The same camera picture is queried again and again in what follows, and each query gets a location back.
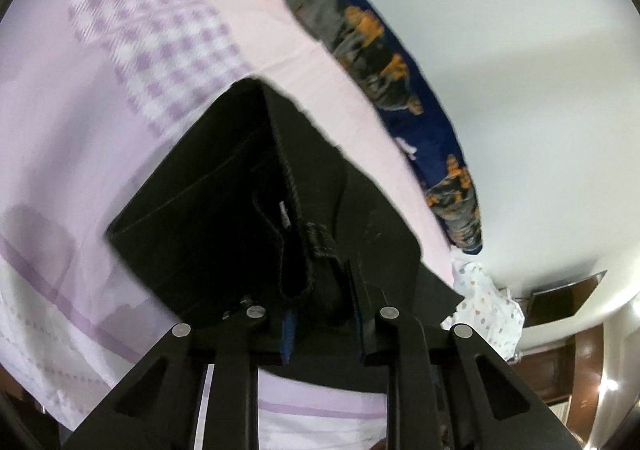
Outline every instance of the polka dot fabric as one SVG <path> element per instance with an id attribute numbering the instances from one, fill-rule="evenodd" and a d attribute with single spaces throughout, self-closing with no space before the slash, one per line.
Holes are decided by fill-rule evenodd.
<path id="1" fill-rule="evenodd" d="M 110 56 L 116 77 L 158 135 L 250 72 L 215 9 L 200 0 L 65 0 L 76 37 Z"/>
<path id="2" fill-rule="evenodd" d="M 503 359 L 512 358 L 524 325 L 520 305 L 496 289 L 480 264 L 454 261 L 453 266 L 453 289 L 465 299 L 442 327 L 471 325 Z"/>

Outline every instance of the ceiling light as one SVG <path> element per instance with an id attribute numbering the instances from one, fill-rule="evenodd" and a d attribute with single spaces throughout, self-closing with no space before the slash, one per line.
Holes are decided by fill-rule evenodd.
<path id="1" fill-rule="evenodd" d="M 600 382 L 600 392 L 608 392 L 609 390 L 615 392 L 620 388 L 620 383 L 616 380 L 609 380 L 607 378 L 603 378 Z"/>

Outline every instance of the purple stripe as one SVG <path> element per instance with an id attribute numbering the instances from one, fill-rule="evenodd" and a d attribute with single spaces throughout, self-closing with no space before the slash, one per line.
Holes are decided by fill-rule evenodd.
<path id="1" fill-rule="evenodd" d="M 274 414 L 291 414 L 292 416 L 334 417 L 338 419 L 386 419 L 386 412 L 339 412 L 308 406 L 292 406 L 258 400 L 258 408 Z"/>
<path id="2" fill-rule="evenodd" d="M 124 345 L 119 340 L 105 332 L 100 327 L 93 325 L 88 318 L 80 314 L 69 300 L 55 289 L 44 277 L 38 273 L 33 266 L 18 253 L 8 240 L 0 235 L 0 255 L 14 268 L 14 270 L 22 276 L 31 287 L 40 293 L 46 300 L 58 307 L 58 310 L 73 324 L 80 329 L 85 335 L 102 347 L 123 357 L 131 363 L 136 363 L 141 354 Z"/>
<path id="3" fill-rule="evenodd" d="M 320 417 L 347 419 L 379 419 L 386 414 L 384 394 L 362 394 L 337 388 L 310 385 L 295 380 L 284 380 L 269 372 L 258 374 L 258 397 L 272 406 L 287 405 L 287 412 Z M 334 412 L 336 406 L 340 412 Z"/>

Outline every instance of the bed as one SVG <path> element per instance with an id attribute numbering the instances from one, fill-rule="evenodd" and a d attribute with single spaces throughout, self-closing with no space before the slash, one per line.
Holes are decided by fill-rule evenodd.
<path id="1" fill-rule="evenodd" d="M 0 364 L 66 427 L 177 322 L 105 230 L 248 76 L 287 94 L 379 185 L 452 284 L 449 240 L 410 159 L 284 0 L 14 0 L 0 25 Z M 287 419 L 296 429 L 278 448 L 384 435 L 384 396 L 305 387 L 261 375 L 264 448 Z M 311 444 L 305 431 L 324 435 Z"/>

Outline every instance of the metal screw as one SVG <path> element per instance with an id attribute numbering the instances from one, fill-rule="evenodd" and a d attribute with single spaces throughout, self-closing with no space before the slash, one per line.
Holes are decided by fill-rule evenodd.
<path id="1" fill-rule="evenodd" d="M 174 328 L 171 329 L 171 332 L 176 338 L 183 338 L 189 335 L 191 326 L 189 324 L 176 324 Z"/>
<path id="2" fill-rule="evenodd" d="M 262 318 L 267 311 L 264 307 L 259 305 L 252 305 L 249 309 L 246 310 L 246 315 L 249 318 Z"/>
<path id="3" fill-rule="evenodd" d="M 395 307 L 386 306 L 380 309 L 380 316 L 382 318 L 386 318 L 387 320 L 395 320 L 400 316 L 400 311 Z"/>
<path id="4" fill-rule="evenodd" d="M 474 330 L 466 324 L 459 324 L 453 328 L 453 332 L 460 338 L 471 338 L 474 334 Z"/>

